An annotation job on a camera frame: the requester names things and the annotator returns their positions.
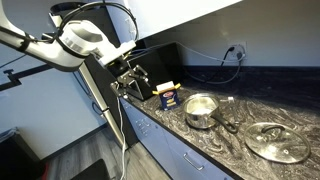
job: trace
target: countertop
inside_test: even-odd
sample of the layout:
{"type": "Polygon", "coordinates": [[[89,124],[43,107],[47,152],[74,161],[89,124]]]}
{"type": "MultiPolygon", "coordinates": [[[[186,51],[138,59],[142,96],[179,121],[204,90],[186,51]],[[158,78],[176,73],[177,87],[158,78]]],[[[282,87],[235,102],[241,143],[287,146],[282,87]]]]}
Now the countertop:
{"type": "MultiPolygon", "coordinates": [[[[212,93],[220,100],[234,97],[236,118],[240,120],[239,132],[235,135],[222,126],[209,130],[191,128],[185,121],[182,106],[163,111],[157,96],[146,101],[131,98],[131,103],[235,179],[319,179],[319,74],[293,75],[295,78],[283,73],[251,75],[247,73],[226,85],[187,79],[178,89],[181,103],[190,95],[203,92],[212,93]],[[310,142],[311,155],[300,163],[281,164],[254,154],[245,145],[244,132],[257,122],[283,124],[302,134],[310,142]]],[[[220,104],[220,111],[224,118],[234,122],[227,102],[220,104]]]]}

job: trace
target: glass lid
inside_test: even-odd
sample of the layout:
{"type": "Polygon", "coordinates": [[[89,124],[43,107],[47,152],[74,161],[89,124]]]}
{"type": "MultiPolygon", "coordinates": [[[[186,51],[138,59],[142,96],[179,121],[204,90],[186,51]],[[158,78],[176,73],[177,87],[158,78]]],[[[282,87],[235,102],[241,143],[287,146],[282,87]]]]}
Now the glass lid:
{"type": "Polygon", "coordinates": [[[296,163],[310,155],[309,142],[289,127],[276,123],[256,123],[245,131],[247,146],[265,159],[296,163]]]}

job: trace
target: floor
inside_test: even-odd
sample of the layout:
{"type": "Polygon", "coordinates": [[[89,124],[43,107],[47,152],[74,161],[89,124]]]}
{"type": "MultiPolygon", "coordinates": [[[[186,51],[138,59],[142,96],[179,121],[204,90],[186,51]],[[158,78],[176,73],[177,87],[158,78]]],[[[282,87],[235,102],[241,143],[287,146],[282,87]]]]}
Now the floor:
{"type": "MultiPolygon", "coordinates": [[[[135,144],[125,155],[126,180],[170,179],[142,144],[135,144]]],[[[47,179],[69,180],[98,159],[105,161],[111,179],[121,178],[121,149],[108,127],[50,160],[47,179]]]]}

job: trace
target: gray cabinet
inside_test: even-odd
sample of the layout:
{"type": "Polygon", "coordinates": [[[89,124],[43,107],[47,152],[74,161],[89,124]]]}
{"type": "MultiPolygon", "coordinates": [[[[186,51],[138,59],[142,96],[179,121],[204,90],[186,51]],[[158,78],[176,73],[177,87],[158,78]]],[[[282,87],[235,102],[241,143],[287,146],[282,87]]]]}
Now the gray cabinet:
{"type": "Polygon", "coordinates": [[[174,180],[232,179],[128,102],[121,103],[138,139],[174,180]]]}

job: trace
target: saucepan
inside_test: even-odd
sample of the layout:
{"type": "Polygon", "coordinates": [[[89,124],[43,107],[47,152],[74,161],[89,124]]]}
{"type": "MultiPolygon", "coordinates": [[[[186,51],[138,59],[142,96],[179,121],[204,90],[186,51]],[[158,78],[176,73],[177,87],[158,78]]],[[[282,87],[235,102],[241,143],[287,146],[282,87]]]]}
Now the saucepan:
{"type": "Polygon", "coordinates": [[[208,129],[217,122],[228,132],[236,134],[237,127],[221,116],[219,100],[210,93],[198,93],[188,97],[183,103],[187,123],[198,129],[208,129]]]}

